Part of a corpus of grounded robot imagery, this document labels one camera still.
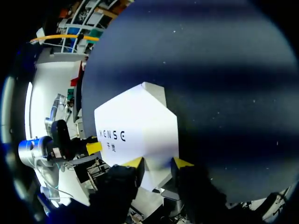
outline xense logo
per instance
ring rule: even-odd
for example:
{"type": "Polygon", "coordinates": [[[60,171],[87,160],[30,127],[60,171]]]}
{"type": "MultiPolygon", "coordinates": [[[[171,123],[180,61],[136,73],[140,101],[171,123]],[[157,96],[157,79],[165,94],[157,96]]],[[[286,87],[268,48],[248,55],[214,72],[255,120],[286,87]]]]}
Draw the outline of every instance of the xense logo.
{"type": "MultiPolygon", "coordinates": [[[[100,137],[104,137],[104,138],[108,138],[108,139],[111,138],[111,132],[113,134],[112,137],[115,140],[117,140],[117,131],[99,130],[100,137]]],[[[121,140],[126,141],[125,140],[125,132],[124,131],[121,131],[120,138],[121,138],[121,140]]]]}

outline dark gray surface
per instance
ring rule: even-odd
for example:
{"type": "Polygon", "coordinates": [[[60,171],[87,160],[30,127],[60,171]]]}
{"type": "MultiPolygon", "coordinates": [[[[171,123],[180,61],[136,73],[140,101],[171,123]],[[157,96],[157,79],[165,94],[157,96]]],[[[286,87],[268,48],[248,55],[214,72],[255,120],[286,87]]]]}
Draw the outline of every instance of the dark gray surface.
{"type": "Polygon", "coordinates": [[[128,7],[89,57],[83,124],[96,135],[94,109],[144,81],[161,85],[178,117],[180,157],[203,162],[229,202],[249,201],[299,178],[298,65],[258,10],[216,2],[128,7]]]}

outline white panel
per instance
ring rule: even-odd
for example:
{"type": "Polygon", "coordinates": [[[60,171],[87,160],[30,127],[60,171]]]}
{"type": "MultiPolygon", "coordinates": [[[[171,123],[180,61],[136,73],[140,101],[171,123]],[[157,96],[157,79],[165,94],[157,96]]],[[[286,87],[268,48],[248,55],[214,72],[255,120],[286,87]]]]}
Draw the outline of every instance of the white panel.
{"type": "MultiPolygon", "coordinates": [[[[145,172],[141,186],[152,191],[171,177],[170,161],[178,156],[178,124],[176,115],[143,86],[107,101],[94,116],[103,160],[113,166],[144,157],[149,172],[145,172]]],[[[163,92],[160,87],[162,102],[163,92]]]]}
{"type": "MultiPolygon", "coordinates": [[[[50,62],[37,65],[33,80],[30,104],[31,137],[47,135],[44,120],[49,117],[55,97],[58,93],[67,96],[73,74],[74,62],[50,62]]],[[[59,108],[56,120],[63,119],[62,108],[59,108]]],[[[77,134],[72,116],[68,123],[70,136],[77,134]]]]}

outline shelf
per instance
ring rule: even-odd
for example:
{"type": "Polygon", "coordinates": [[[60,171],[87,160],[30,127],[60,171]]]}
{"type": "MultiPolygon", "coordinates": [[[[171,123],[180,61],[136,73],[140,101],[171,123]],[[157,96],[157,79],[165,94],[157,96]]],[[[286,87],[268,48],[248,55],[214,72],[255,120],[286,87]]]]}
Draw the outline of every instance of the shelf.
{"type": "Polygon", "coordinates": [[[64,25],[60,25],[58,26],[59,28],[79,28],[79,29],[87,29],[87,30],[92,30],[92,29],[96,29],[100,32],[103,32],[105,29],[102,28],[95,28],[93,26],[88,26],[88,25],[80,25],[80,24],[64,24],[64,25]]]}
{"type": "MultiPolygon", "coordinates": [[[[104,9],[109,10],[117,1],[118,0],[114,0],[113,2],[111,2],[111,4],[109,6],[107,6],[105,3],[102,2],[102,3],[99,4],[99,7],[102,7],[104,9]]],[[[94,28],[97,27],[97,24],[101,21],[101,19],[103,18],[103,16],[104,16],[104,14],[101,14],[101,17],[99,17],[99,20],[97,21],[97,23],[94,24],[94,26],[93,26],[94,28]]]]}

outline cable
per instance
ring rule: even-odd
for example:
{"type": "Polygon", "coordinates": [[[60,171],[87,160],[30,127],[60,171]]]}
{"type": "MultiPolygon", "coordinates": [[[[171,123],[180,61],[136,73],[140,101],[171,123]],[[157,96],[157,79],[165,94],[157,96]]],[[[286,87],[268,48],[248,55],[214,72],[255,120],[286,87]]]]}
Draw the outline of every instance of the cable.
{"type": "MultiPolygon", "coordinates": [[[[60,45],[60,44],[53,44],[53,43],[43,43],[43,44],[46,44],[46,45],[50,45],[50,46],[54,46],[54,47],[63,47],[62,45],[60,45]]],[[[71,49],[71,50],[73,50],[73,48],[72,47],[68,47],[68,46],[65,46],[65,48],[68,48],[68,49],[71,49]]]]}
{"type": "MultiPolygon", "coordinates": [[[[58,38],[78,38],[78,35],[73,34],[58,34],[58,35],[49,35],[49,36],[41,36],[32,39],[30,42],[40,41],[40,40],[48,40],[48,39],[58,39],[58,38]]],[[[89,41],[99,41],[99,38],[93,36],[83,36],[83,39],[89,41]]]]}
{"type": "Polygon", "coordinates": [[[175,218],[177,216],[179,216],[183,210],[183,207],[184,207],[185,204],[183,204],[183,206],[181,207],[180,211],[178,212],[178,214],[176,214],[175,216],[171,216],[171,217],[168,217],[168,218],[175,218]]]}
{"type": "Polygon", "coordinates": [[[35,158],[35,159],[34,159],[34,167],[35,167],[35,169],[38,171],[38,173],[42,176],[42,178],[43,178],[43,180],[46,182],[46,184],[47,184],[50,188],[52,188],[53,190],[56,190],[56,191],[61,192],[61,193],[64,193],[64,194],[67,194],[67,195],[69,195],[71,198],[74,198],[73,195],[71,195],[71,194],[69,194],[69,193],[67,193],[67,192],[65,192],[65,191],[63,191],[63,190],[56,189],[55,187],[52,186],[52,184],[50,184],[50,182],[44,177],[44,175],[43,175],[43,174],[41,173],[41,171],[38,169],[37,162],[38,162],[39,160],[42,161],[41,158],[35,158]]]}

